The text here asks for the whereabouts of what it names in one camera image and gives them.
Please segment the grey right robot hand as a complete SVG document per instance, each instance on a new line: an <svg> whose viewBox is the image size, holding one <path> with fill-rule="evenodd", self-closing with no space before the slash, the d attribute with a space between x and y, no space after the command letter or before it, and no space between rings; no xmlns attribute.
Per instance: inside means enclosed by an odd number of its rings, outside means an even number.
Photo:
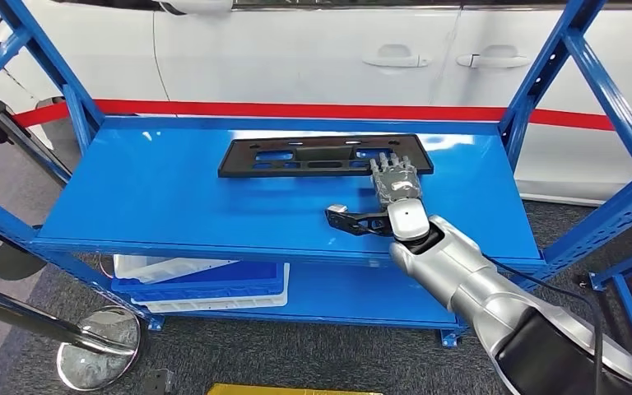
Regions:
<svg viewBox="0 0 632 395"><path fill-rule="evenodd" d="M422 187L416 167L408 156L383 152L369 160L371 179L379 205L386 209L395 202L422 196Z"/></svg>

